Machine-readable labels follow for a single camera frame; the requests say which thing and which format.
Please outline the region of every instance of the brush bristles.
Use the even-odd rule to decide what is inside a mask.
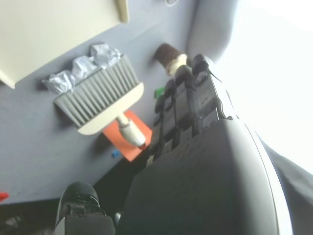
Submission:
[[[54,100],[62,111],[81,127],[124,96],[139,81],[127,58],[123,55],[112,67],[100,69]]]

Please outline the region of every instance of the crumpled plastic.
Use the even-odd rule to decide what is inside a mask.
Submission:
[[[108,66],[114,65],[122,56],[118,49],[111,48],[108,44],[92,45],[90,53],[94,58],[95,64],[104,69]]]
[[[84,55],[73,60],[72,74],[75,77],[75,84],[83,81],[96,69],[97,66],[94,64],[93,58],[89,58],[88,56]]]
[[[75,78],[69,70],[58,74],[51,74],[48,79],[42,81],[48,90],[54,94],[63,94],[67,91],[74,91]]]

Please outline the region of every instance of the red object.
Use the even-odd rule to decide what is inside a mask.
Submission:
[[[9,197],[9,194],[7,192],[0,192],[0,202],[4,199],[7,199]]]
[[[123,156],[128,160],[134,160],[143,149],[145,149],[151,142],[152,131],[145,123],[143,123],[132,111],[128,110],[125,116],[133,120],[142,134],[146,137],[146,142],[140,148],[132,146],[128,143],[119,132],[118,123],[114,121],[111,125],[103,130],[103,134],[114,144],[114,146],[121,151]]]

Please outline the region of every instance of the bright white light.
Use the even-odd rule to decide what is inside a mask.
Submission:
[[[313,1],[242,0],[217,66],[240,118],[313,173]]]

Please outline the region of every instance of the green object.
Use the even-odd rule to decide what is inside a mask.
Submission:
[[[165,87],[160,87],[155,90],[155,99],[159,98],[161,95],[164,94]]]

